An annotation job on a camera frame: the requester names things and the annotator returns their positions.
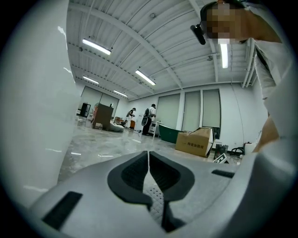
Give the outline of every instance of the black pants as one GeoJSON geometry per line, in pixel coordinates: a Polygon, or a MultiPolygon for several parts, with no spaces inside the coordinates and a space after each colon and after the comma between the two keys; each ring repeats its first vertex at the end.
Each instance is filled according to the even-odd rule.
{"type": "Polygon", "coordinates": [[[148,134],[148,131],[149,131],[149,127],[150,127],[150,125],[151,125],[151,118],[148,118],[148,121],[147,121],[147,124],[146,125],[144,125],[144,127],[143,127],[143,134],[148,134]]]}

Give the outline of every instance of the green bathtub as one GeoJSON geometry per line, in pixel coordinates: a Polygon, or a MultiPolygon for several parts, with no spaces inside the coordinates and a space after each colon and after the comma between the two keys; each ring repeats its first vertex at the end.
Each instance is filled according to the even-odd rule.
{"type": "Polygon", "coordinates": [[[181,131],[167,126],[163,126],[161,124],[159,124],[158,126],[159,126],[159,135],[162,138],[162,140],[176,144],[178,133],[181,131]]]}

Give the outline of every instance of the gray marble floor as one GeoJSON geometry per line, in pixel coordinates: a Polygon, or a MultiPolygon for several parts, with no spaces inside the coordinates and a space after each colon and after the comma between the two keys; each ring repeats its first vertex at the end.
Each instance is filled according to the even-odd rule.
{"type": "Polygon", "coordinates": [[[175,144],[134,133],[124,129],[124,132],[108,132],[92,129],[90,121],[76,117],[72,141],[64,157],[58,182],[61,182],[78,170],[96,163],[138,151],[163,151],[182,158],[213,161],[213,153],[208,158],[175,150],[175,144]]]}

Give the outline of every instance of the window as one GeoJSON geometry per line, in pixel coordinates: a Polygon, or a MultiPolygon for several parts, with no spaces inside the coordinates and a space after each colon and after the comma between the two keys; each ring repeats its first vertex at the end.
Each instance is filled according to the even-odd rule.
{"type": "Polygon", "coordinates": [[[201,94],[186,93],[182,130],[193,132],[200,127],[201,94]]]}
{"type": "Polygon", "coordinates": [[[202,126],[213,127],[216,139],[220,136],[220,98],[219,91],[203,91],[203,124],[202,126]]]}
{"type": "Polygon", "coordinates": [[[84,88],[84,91],[83,91],[82,95],[81,95],[81,101],[80,101],[78,109],[81,109],[82,104],[84,102],[91,105],[90,112],[92,110],[94,110],[94,106],[95,106],[96,103],[104,104],[106,106],[110,106],[110,104],[113,103],[113,114],[112,114],[112,117],[113,117],[115,115],[119,99],[114,98],[112,96],[109,96],[105,93],[102,93],[100,91],[97,91],[93,88],[90,88],[90,87],[86,86],[84,88]]]}
{"type": "Polygon", "coordinates": [[[165,126],[176,129],[180,94],[159,97],[156,108],[156,120],[165,126]]]}

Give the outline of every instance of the fluorescent ceiling light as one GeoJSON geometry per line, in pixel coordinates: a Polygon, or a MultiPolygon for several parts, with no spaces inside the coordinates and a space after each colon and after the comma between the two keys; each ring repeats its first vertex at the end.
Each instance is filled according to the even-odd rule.
{"type": "Polygon", "coordinates": [[[53,149],[47,149],[47,148],[46,148],[46,150],[47,150],[47,151],[54,151],[54,152],[62,152],[62,151],[53,150],[53,149]]]}
{"type": "Polygon", "coordinates": [[[140,75],[143,79],[145,79],[147,82],[149,82],[152,85],[155,85],[155,82],[153,82],[152,80],[148,79],[147,76],[145,76],[141,71],[137,70],[136,73],[138,75],[140,75]]]}
{"type": "Polygon", "coordinates": [[[125,94],[123,94],[123,93],[120,93],[120,92],[118,92],[118,91],[116,91],[116,90],[114,90],[114,92],[115,92],[115,93],[118,93],[118,94],[120,94],[120,95],[122,95],[122,96],[124,96],[124,97],[127,97],[127,95],[125,95],[125,94]]]}
{"type": "Polygon", "coordinates": [[[106,48],[104,48],[102,46],[99,46],[99,45],[97,45],[97,44],[95,44],[95,43],[93,43],[93,42],[91,42],[89,40],[83,39],[83,44],[88,45],[88,46],[91,46],[91,47],[93,47],[93,48],[95,48],[97,50],[100,50],[100,51],[108,54],[108,55],[111,54],[111,51],[110,50],[107,50],[106,48]]]}
{"type": "Polygon", "coordinates": [[[94,82],[94,83],[98,84],[97,81],[94,81],[93,79],[87,78],[86,76],[83,76],[83,78],[84,78],[84,79],[87,79],[87,80],[89,80],[89,81],[91,81],[91,82],[94,82]]]}
{"type": "Polygon", "coordinates": [[[228,45],[220,44],[220,48],[222,50],[223,68],[226,69],[228,67],[228,45]]]}

